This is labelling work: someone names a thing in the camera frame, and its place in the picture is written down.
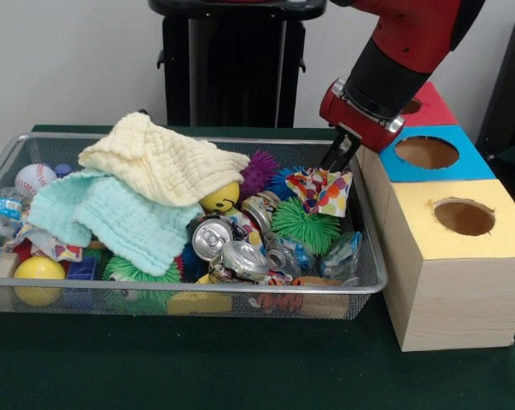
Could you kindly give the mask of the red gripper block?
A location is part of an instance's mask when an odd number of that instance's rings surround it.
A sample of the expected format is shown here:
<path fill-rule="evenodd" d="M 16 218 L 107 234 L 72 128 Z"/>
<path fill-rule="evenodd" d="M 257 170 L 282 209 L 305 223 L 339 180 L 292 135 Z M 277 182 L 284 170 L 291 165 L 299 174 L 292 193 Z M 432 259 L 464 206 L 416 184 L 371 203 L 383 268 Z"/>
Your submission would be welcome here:
<path fill-rule="evenodd" d="M 344 128 L 337 128 L 337 135 L 320 162 L 320 168 L 337 173 L 344 172 L 360 148 L 380 154 L 402 131 L 405 119 L 398 114 L 393 120 L 381 120 L 357 108 L 345 96 L 345 79 L 337 79 L 325 93 L 319 115 L 332 126 L 344 125 L 356 137 L 349 137 Z"/>

